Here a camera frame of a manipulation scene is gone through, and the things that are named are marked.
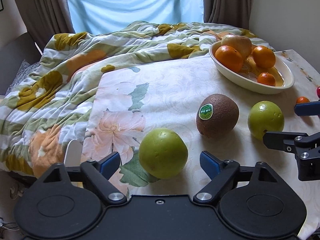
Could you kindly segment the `framed wall picture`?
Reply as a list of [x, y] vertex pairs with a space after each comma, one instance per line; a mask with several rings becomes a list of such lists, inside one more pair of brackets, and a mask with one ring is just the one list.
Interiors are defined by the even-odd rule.
[[3, 0], [0, 0], [0, 11], [2, 11], [4, 9], [3, 7]]

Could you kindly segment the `large green apple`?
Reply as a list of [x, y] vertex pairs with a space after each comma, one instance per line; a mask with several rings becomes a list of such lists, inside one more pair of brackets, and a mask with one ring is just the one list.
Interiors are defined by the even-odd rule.
[[266, 132], [282, 132], [285, 120], [278, 105], [271, 101], [260, 101], [251, 108], [247, 124], [251, 135], [262, 140]]

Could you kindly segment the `light blue window cloth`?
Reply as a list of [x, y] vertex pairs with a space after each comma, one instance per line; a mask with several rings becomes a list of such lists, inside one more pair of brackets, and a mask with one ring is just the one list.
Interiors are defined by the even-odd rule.
[[106, 34], [135, 21], [203, 22], [203, 0], [67, 0], [74, 30]]

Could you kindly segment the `right brown curtain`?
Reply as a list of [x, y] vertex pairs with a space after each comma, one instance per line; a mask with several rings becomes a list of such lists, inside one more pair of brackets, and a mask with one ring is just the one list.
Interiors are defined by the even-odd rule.
[[204, 22], [249, 28], [251, 0], [203, 0]]

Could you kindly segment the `cream ceramic fruit bowl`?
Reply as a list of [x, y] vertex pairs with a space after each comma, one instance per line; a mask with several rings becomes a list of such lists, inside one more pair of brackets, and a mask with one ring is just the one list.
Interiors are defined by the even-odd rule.
[[[295, 77], [288, 65], [276, 56], [275, 65], [270, 69], [263, 69], [256, 66], [253, 58], [249, 56], [242, 65], [240, 72], [236, 73], [215, 58], [215, 52], [220, 47], [221, 42], [215, 42], [209, 49], [210, 57], [213, 59], [217, 70], [228, 80], [234, 84], [239, 85], [247, 90], [260, 94], [279, 94], [289, 88], [295, 83]], [[260, 73], [270, 73], [275, 77], [276, 85], [269, 86], [257, 82], [257, 77]]]

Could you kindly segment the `grey patterned pillow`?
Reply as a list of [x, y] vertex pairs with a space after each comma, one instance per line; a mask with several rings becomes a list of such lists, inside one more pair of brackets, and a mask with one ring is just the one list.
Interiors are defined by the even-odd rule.
[[19, 85], [23, 80], [25, 80], [29, 76], [29, 74], [39, 66], [39, 62], [29, 64], [26, 60], [23, 60], [17, 71], [16, 77], [7, 89], [5, 96], [7, 96], [17, 85]]

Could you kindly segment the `striped floral quilt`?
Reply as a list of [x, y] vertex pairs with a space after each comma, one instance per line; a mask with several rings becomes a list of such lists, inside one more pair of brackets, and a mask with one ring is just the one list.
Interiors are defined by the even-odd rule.
[[111, 98], [106, 121], [88, 137], [93, 145], [83, 158], [101, 159], [116, 151], [127, 163], [145, 126], [140, 114], [146, 85], [125, 81], [120, 70], [139, 71], [142, 64], [206, 55], [227, 34], [267, 42], [247, 29], [217, 23], [131, 23], [110, 34], [54, 35], [37, 67], [1, 101], [1, 169], [40, 177], [64, 161], [70, 141], [83, 142], [89, 116], [106, 73]]

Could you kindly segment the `small mandarin orange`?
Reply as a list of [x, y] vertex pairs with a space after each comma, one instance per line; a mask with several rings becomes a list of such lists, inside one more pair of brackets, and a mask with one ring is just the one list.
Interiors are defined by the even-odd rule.
[[307, 97], [305, 97], [305, 96], [300, 96], [300, 97], [298, 97], [297, 100], [296, 100], [296, 104], [308, 103], [308, 102], [310, 102], [310, 100], [309, 100]]

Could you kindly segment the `brown curtain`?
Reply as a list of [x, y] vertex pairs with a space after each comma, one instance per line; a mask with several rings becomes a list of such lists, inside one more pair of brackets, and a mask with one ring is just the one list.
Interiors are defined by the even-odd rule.
[[251, 0], [203, 0], [204, 22], [249, 28]]
[[41, 50], [59, 33], [73, 33], [67, 0], [15, 0], [27, 32]]

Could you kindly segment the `small green apple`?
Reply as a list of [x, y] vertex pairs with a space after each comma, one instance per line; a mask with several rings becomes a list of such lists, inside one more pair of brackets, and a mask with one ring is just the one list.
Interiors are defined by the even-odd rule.
[[140, 143], [138, 157], [146, 172], [158, 179], [169, 179], [185, 167], [188, 149], [176, 132], [156, 128]]

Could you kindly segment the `wrinkled yellow apple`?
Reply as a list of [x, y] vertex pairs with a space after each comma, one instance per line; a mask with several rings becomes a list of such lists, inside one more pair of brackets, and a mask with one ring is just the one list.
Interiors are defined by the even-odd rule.
[[236, 49], [243, 60], [247, 59], [252, 52], [252, 42], [249, 38], [240, 35], [225, 35], [221, 40], [222, 46], [230, 46]]

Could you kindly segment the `large orange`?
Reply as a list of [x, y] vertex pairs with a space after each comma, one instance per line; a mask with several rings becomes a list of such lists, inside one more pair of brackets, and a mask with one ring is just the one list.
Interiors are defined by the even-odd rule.
[[231, 46], [220, 46], [215, 52], [215, 58], [229, 70], [238, 73], [243, 65], [242, 55]]

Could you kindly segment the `orange in bowl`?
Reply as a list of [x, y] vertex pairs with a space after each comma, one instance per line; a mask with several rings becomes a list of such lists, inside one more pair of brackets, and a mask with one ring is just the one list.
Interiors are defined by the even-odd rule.
[[260, 68], [269, 69], [276, 63], [274, 52], [266, 46], [257, 46], [252, 50], [252, 57], [255, 64]]

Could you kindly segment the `brown kiwi with sticker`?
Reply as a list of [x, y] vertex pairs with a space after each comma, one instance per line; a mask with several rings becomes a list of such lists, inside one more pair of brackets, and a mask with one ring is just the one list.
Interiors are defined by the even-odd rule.
[[238, 122], [239, 108], [229, 97], [212, 94], [201, 103], [196, 116], [199, 133], [208, 138], [221, 137], [229, 133]]

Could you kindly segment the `grey bed headboard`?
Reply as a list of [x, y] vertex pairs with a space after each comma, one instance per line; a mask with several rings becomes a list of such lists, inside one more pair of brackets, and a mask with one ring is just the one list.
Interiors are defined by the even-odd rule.
[[7, 88], [16, 77], [21, 63], [25, 60], [29, 64], [39, 62], [41, 53], [31, 35], [26, 32], [1, 49], [1, 95], [5, 95]]

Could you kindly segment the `left brown curtain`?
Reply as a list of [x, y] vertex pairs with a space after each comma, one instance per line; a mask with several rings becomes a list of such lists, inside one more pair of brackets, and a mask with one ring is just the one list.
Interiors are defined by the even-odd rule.
[[41, 50], [59, 33], [73, 33], [67, 0], [15, 0], [27, 32]]

